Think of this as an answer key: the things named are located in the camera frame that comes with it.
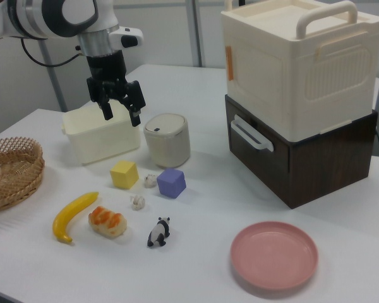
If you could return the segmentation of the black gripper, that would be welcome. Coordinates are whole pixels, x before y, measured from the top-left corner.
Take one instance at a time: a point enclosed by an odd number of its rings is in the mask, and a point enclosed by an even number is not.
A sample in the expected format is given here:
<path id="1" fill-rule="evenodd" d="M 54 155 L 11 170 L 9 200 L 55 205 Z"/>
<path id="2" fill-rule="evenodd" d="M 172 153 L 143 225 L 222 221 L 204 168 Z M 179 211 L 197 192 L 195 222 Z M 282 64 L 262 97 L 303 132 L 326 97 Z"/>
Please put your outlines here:
<path id="1" fill-rule="evenodd" d="M 91 77 L 87 79 L 91 101 L 97 102 L 106 121 L 113 118 L 109 99 L 121 100 L 131 119 L 131 125 L 140 125 L 141 109 L 146 106 L 138 81 L 126 81 L 126 65 L 121 50 L 107 56 L 87 57 Z"/>

